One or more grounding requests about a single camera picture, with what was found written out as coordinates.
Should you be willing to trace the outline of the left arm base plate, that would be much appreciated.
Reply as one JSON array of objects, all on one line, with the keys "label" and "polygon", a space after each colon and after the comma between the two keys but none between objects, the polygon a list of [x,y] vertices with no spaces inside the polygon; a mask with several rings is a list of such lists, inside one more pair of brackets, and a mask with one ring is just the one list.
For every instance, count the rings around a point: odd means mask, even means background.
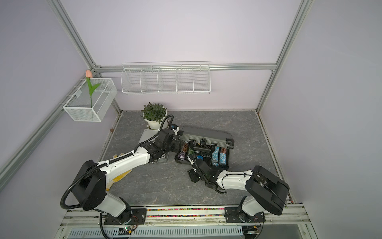
[{"label": "left arm base plate", "polygon": [[105,225],[144,225],[147,218],[146,208],[132,208],[121,216],[113,217],[107,214],[103,223]]}]

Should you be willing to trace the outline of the silver aluminium poker case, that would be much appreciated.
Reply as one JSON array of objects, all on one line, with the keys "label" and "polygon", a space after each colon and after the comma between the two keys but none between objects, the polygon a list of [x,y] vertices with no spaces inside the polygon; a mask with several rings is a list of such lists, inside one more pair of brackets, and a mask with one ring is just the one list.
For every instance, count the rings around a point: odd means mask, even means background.
[{"label": "silver aluminium poker case", "polygon": [[[149,138],[154,136],[157,132],[158,132],[157,130],[145,129],[138,142],[141,143],[148,140]],[[161,158],[155,159],[151,163],[167,163],[167,161],[168,161],[168,153],[163,154]]]}]

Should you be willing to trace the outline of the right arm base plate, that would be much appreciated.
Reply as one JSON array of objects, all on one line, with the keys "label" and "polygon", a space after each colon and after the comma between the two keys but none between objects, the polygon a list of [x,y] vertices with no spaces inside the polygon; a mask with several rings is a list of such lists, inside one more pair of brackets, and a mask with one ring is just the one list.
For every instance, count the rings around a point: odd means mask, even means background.
[{"label": "right arm base plate", "polygon": [[246,214],[238,207],[225,207],[224,217],[227,223],[263,223],[265,222],[265,216],[263,212],[257,213],[254,216]]}]

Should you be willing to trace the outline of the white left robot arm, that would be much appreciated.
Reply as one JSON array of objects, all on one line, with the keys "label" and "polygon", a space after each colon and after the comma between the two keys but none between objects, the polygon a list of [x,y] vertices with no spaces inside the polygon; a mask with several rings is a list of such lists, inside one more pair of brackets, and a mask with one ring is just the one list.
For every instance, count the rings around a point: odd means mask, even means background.
[{"label": "white left robot arm", "polygon": [[128,223],[133,217],[131,207],[122,198],[109,193],[106,185],[123,173],[170,152],[178,131],[173,127],[161,129],[153,137],[140,142],[131,152],[99,163],[86,161],[64,192],[60,200],[61,208],[95,210],[114,217],[120,224]]}]

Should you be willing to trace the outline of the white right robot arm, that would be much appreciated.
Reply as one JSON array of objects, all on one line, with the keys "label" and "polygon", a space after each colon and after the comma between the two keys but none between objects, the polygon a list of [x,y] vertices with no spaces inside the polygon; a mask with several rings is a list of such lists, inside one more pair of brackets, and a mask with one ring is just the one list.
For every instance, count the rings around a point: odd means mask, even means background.
[{"label": "white right robot arm", "polygon": [[226,220],[233,222],[254,222],[256,214],[269,212],[280,216],[286,207],[289,186],[279,177],[262,166],[242,172],[217,170],[209,166],[195,154],[188,156],[193,167],[193,181],[202,180],[205,186],[220,194],[226,194],[228,189],[248,192],[235,211],[226,211]]}]

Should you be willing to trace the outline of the black plastic poker case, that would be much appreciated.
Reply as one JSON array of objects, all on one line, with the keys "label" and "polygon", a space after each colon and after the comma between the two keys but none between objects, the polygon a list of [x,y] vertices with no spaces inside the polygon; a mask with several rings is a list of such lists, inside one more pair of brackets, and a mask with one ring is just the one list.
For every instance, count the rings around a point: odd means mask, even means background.
[{"label": "black plastic poker case", "polygon": [[234,148],[232,134],[212,129],[182,127],[175,143],[175,161],[190,164],[188,156],[195,154],[213,169],[228,170],[229,154]]}]

